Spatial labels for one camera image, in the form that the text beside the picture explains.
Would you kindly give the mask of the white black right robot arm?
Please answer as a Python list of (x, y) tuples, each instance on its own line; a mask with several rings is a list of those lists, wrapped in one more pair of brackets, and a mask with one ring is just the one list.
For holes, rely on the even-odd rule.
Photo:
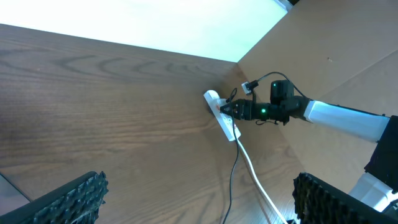
[(377, 146), (365, 173), (349, 194), (378, 212), (385, 212), (397, 200), (397, 117), (311, 100), (295, 95), (295, 90), (289, 80), (277, 80), (271, 84), (269, 103), (258, 103), (252, 97), (227, 100), (218, 109), (237, 120), (286, 124), (290, 118), (298, 118), (375, 142)]

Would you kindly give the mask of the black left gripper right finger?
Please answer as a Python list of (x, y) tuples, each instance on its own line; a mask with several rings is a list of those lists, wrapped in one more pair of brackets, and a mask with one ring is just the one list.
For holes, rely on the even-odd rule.
[(312, 174), (294, 179), (295, 214), (301, 223), (397, 224), (397, 219), (360, 202)]

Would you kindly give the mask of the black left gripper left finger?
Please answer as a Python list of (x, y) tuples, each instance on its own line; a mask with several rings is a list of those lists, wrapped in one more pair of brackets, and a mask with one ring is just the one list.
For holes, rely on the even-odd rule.
[(108, 192), (106, 174), (90, 171), (1, 215), (1, 224), (94, 224)]

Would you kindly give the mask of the Galaxy S25 Ultra smartphone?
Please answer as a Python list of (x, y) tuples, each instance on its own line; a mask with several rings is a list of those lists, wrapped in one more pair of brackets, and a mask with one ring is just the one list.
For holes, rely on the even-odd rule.
[(30, 200), (2, 174), (0, 182), (0, 197), (1, 215), (5, 215), (30, 203)]

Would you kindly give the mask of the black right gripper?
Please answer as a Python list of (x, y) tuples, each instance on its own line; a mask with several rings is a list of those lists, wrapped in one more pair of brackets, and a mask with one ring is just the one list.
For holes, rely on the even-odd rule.
[(233, 103), (227, 103), (220, 107), (220, 113), (234, 117), (238, 120), (254, 120), (257, 118), (256, 102), (252, 100), (238, 99)]

